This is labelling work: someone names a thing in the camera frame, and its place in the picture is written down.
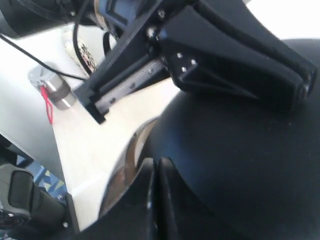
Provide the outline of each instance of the table surface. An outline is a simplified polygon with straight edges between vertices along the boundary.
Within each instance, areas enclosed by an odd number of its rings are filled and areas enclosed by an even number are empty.
[[[112,106],[101,125],[79,102],[54,109],[54,135],[80,230],[97,220],[110,174],[133,133],[160,115],[178,91],[167,79],[133,93]]]

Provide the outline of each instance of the metal cylinder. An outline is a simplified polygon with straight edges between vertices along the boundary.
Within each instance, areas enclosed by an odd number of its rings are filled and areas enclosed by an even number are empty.
[[[57,69],[53,63],[46,62],[46,64],[53,69]],[[68,83],[58,74],[39,65],[29,72],[28,78],[38,90],[40,87],[45,87],[48,98],[57,109],[66,110],[75,104],[76,96],[71,91]]]

